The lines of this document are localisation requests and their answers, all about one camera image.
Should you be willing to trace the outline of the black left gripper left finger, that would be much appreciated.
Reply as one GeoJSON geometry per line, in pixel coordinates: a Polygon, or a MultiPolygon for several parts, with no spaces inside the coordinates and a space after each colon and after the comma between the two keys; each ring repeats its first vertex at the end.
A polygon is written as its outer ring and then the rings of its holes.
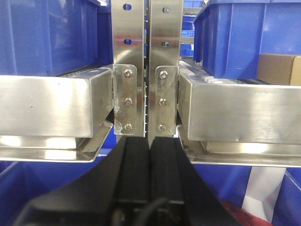
{"type": "Polygon", "coordinates": [[[16,226],[145,226],[150,220],[147,139],[123,137],[75,181],[30,200],[16,226]]]}

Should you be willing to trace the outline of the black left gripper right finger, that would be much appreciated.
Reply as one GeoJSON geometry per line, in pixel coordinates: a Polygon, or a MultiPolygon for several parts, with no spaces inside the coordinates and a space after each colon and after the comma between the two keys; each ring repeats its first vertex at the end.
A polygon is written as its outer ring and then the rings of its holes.
{"type": "Polygon", "coordinates": [[[151,148],[152,198],[166,201],[152,226],[238,226],[197,173],[178,138],[157,137],[151,148]]]}

